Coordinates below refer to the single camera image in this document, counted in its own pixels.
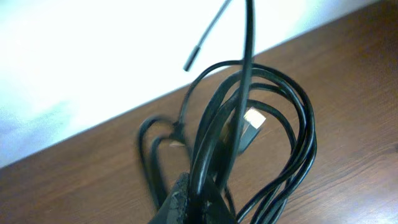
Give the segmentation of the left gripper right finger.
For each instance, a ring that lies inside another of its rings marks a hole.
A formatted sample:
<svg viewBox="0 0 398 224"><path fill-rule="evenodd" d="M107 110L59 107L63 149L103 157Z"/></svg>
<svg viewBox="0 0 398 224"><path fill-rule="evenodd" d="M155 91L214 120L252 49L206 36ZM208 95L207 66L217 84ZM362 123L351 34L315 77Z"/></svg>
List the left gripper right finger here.
<svg viewBox="0 0 398 224"><path fill-rule="evenodd" d="M204 224L236 224L213 179L207 177L201 192L201 222Z"/></svg>

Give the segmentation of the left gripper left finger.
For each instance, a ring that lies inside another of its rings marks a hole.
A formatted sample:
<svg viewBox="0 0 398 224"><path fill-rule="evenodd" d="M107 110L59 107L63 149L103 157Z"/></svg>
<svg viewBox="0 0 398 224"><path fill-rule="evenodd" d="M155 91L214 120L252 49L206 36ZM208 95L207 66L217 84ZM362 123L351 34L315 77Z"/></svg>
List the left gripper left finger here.
<svg viewBox="0 0 398 224"><path fill-rule="evenodd" d="M148 224L184 224L188 203L189 173L183 172L157 214Z"/></svg>

